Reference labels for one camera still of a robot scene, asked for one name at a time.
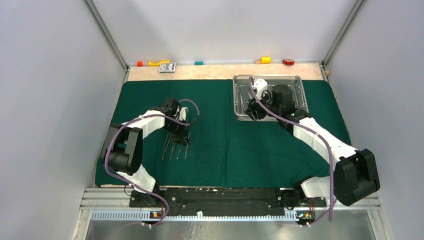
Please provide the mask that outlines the metal mesh instrument tray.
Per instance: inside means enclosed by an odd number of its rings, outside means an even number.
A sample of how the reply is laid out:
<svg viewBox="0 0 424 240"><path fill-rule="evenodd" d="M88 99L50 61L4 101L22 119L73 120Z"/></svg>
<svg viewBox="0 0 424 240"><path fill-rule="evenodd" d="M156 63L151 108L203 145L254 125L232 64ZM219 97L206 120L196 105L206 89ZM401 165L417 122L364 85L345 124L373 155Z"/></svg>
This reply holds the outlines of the metal mesh instrument tray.
<svg viewBox="0 0 424 240"><path fill-rule="evenodd" d="M241 92L247 92L251 99L254 98L249 88L249 74L237 74L233 77L233 106L236 119L239 121L251 122L252 119L246 114L241 114L241 104L239 94ZM261 74L253 75L254 79L262 78L267 82L267 90L270 91L272 87L276 85L287 85L293 92L293 100L295 106L298 109L303 109L306 112L309 111L308 103L305 96L304 86L302 79L298 75L287 75L287 74Z"/></svg>

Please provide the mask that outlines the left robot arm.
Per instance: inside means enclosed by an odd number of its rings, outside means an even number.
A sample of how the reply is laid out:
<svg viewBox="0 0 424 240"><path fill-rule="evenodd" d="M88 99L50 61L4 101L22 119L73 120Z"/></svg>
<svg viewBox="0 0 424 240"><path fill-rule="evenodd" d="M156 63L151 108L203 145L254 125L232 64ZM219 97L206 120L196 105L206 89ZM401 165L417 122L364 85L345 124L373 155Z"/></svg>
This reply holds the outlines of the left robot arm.
<svg viewBox="0 0 424 240"><path fill-rule="evenodd" d="M154 106L144 114L124 123L112 123L107 131L101 150L101 158L107 170L115 172L141 194L141 200L149 207L160 202L160 193L155 190L157 181L142 165L143 141L157 130L167 135L163 154L179 157L181 150L190 145L188 123L189 109L180 101L166 98L162 106Z"/></svg>

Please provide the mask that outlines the steel tweezers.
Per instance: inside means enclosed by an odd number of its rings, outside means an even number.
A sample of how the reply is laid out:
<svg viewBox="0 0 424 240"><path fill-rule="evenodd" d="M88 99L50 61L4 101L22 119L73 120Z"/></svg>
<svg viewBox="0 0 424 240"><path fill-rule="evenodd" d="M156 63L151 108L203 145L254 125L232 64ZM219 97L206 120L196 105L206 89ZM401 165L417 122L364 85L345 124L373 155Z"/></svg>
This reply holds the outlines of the steel tweezers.
<svg viewBox="0 0 424 240"><path fill-rule="evenodd" d="M170 142L171 142L171 137L170 137L170 134L168 133L166 135L166 138L165 138L165 141L164 141L164 147L163 147L163 152L162 152L162 157L161 157L162 160L165 159L165 156L167 154L167 151L168 151L168 147L170 145Z"/></svg>
<svg viewBox="0 0 424 240"><path fill-rule="evenodd" d="M176 145L177 145L176 142L172 142L171 153L170 153L170 158L169 158L170 160L173 159Z"/></svg>
<svg viewBox="0 0 424 240"><path fill-rule="evenodd" d="M177 152L177 155L176 155L176 159L177 160L180 158L180 155L181 155L181 151L182 151L183 146L184 145L182 145L182 144L179 145L178 152Z"/></svg>
<svg viewBox="0 0 424 240"><path fill-rule="evenodd" d="M184 159L187 159L187 156L188 156L188 150L189 150L189 144L187 144L187 145L185 146Z"/></svg>

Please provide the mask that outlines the dark green surgical drape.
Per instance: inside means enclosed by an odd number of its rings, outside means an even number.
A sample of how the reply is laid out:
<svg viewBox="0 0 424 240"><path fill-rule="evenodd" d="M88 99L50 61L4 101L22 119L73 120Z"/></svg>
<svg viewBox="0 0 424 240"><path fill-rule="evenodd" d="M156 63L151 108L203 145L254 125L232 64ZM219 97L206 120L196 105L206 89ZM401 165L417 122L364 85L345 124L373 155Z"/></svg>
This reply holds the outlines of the dark green surgical drape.
<svg viewBox="0 0 424 240"><path fill-rule="evenodd" d="M126 82L112 122L124 123L164 104L184 100L189 108L190 145L179 159L171 151L162 160L167 131L143 141L142 165L161 186L291 188L307 177L327 177L328 163L276 122L236 119L233 83L218 80Z"/></svg>

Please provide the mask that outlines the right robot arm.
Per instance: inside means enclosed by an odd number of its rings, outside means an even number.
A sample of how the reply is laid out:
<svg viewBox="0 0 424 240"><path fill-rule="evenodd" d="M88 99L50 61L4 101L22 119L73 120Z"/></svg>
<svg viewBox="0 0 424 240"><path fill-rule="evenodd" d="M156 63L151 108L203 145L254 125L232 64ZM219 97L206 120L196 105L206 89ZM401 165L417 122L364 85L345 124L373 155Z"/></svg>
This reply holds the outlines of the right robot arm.
<svg viewBox="0 0 424 240"><path fill-rule="evenodd" d="M258 121L274 117L281 128L307 144L329 165L329 176L309 176L295 184L293 200L307 206L313 198L324 198L333 206L337 200L345 206L376 193L381 188L375 155L367 148L358 150L318 124L307 111L297 108L293 92L285 84L268 90L264 79L249 83L252 99L245 113Z"/></svg>

